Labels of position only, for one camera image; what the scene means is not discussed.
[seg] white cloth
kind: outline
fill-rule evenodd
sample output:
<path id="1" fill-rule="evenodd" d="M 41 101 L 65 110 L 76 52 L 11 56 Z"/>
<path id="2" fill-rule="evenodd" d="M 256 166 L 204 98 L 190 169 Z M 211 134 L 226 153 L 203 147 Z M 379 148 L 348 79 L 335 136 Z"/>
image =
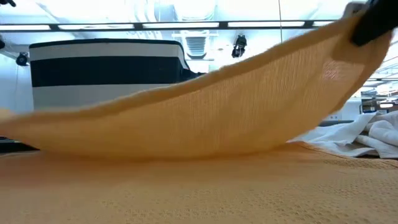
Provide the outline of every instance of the white cloth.
<path id="1" fill-rule="evenodd" d="M 344 156 L 398 158 L 398 111 L 361 114 L 352 123 L 317 127 L 293 141 L 305 141 Z"/>

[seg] orange cloth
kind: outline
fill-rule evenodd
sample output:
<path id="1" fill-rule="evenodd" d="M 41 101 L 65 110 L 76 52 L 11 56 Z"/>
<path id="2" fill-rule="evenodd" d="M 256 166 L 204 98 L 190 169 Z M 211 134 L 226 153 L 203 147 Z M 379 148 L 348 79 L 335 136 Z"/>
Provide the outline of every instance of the orange cloth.
<path id="1" fill-rule="evenodd" d="M 1 223 L 395 223 L 397 163 L 285 143 L 382 62 L 391 33 L 355 47 L 358 18 L 168 88 L 0 116 L 0 135 L 43 151 L 130 160 L 3 157 Z"/>

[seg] metal frame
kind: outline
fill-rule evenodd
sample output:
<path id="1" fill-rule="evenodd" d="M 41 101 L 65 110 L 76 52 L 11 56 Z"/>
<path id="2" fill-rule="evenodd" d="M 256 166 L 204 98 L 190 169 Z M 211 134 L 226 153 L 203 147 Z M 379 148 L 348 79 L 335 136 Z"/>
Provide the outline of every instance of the metal frame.
<path id="1" fill-rule="evenodd" d="M 13 30 L 2 30 L 0 33 L 23 33 L 23 32 L 119 32 L 119 31 L 145 31 L 145 30 L 251 30 L 251 29 L 315 29 L 320 26 L 316 26 L 316 22 L 334 22 L 336 20 L 273 20 L 273 21 L 201 21 L 201 22 L 129 22 L 129 23 L 98 23 L 98 24 L 0 24 L 0 27 L 4 26 L 49 26 L 49 30 L 26 30 L 26 29 L 13 29 Z M 239 22 L 247 24 L 246 26 L 229 26 L 230 22 Z M 280 26 L 267 26 L 266 23 L 280 22 Z M 282 26 L 283 22 L 303 22 L 302 26 Z M 182 24 L 199 24 L 199 26 L 181 26 Z M 207 24 L 218 23 L 218 26 L 209 26 Z M 253 23 L 264 23 L 263 26 L 249 26 Z M 146 25 L 157 25 L 157 24 L 170 24 L 170 27 L 146 27 Z M 59 26 L 117 26 L 117 25 L 133 25 L 134 28 L 127 29 L 61 29 Z"/>

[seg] textured orange fabric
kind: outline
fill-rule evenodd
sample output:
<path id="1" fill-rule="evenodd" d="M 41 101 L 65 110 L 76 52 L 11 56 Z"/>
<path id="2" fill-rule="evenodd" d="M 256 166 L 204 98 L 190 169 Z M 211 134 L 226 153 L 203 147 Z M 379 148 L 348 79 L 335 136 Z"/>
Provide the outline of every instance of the textured orange fabric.
<path id="1" fill-rule="evenodd" d="M 0 159 L 1 223 L 396 223 L 396 163 L 285 143 L 382 62 L 391 33 L 354 47 L 358 18 L 168 88 L 0 116 L 48 151 Z"/>

